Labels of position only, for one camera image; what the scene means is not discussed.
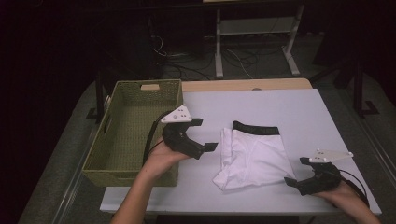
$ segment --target basket handle hole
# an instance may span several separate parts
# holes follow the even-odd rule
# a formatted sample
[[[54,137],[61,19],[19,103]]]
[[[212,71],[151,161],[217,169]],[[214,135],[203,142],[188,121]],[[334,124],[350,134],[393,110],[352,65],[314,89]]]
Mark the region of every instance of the basket handle hole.
[[[140,86],[141,91],[159,91],[160,85],[159,84],[146,84]]]

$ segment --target tabletop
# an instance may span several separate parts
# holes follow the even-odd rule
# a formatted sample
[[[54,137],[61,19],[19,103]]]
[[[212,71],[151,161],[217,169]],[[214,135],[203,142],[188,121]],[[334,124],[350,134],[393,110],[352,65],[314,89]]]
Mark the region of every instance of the tabletop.
[[[220,130],[231,128],[234,120],[276,126],[298,180],[313,176],[311,167],[300,164],[300,157],[312,156],[317,148],[347,151],[318,90],[312,89],[306,79],[220,80],[196,82],[196,86],[194,83],[182,85],[184,103],[191,115],[204,120],[202,126],[187,131],[189,138],[198,143],[218,142]],[[352,159],[333,164],[355,175],[368,189]],[[340,212],[320,198],[301,196],[297,189],[284,182],[222,191],[212,181],[219,171],[218,149],[205,153],[200,160],[182,161],[177,186],[154,188],[148,213],[319,215]],[[115,212],[128,189],[106,188],[101,210]],[[373,212],[381,213],[370,190],[368,199]]]

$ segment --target dark background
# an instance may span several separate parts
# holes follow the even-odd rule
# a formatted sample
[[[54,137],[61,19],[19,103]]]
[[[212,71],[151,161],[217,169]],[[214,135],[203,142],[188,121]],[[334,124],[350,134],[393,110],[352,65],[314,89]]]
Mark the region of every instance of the dark background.
[[[313,1],[305,7],[300,33],[326,32],[314,63],[330,66],[346,55],[356,55],[364,71],[396,104],[394,5],[385,0],[342,2]],[[214,34],[215,11],[196,9],[176,15],[102,10],[142,5],[121,0],[0,4],[0,222],[15,223],[80,95],[98,71],[105,74],[108,89],[117,79],[161,78],[150,36],[163,35],[180,48],[195,46],[191,50],[199,54],[201,37]],[[145,7],[155,4],[159,3],[146,1]],[[231,8],[228,16],[252,14],[252,9],[239,9]],[[154,22],[151,30],[149,18]]]

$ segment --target green wicker basket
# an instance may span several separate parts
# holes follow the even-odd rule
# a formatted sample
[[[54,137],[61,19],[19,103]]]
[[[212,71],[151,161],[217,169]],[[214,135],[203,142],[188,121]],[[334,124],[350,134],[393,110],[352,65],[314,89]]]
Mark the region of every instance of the green wicker basket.
[[[82,173],[99,187],[131,186],[143,164],[152,122],[182,104],[180,80],[117,82]],[[151,146],[163,127],[159,123]],[[176,186],[177,175],[178,164],[157,180],[156,186]]]

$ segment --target white underwear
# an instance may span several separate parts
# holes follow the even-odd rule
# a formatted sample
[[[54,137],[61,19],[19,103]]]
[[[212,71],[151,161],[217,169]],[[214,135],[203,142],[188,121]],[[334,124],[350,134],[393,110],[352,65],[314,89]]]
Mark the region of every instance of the white underwear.
[[[277,127],[233,122],[221,131],[221,171],[213,182],[222,190],[283,183],[294,178]]]

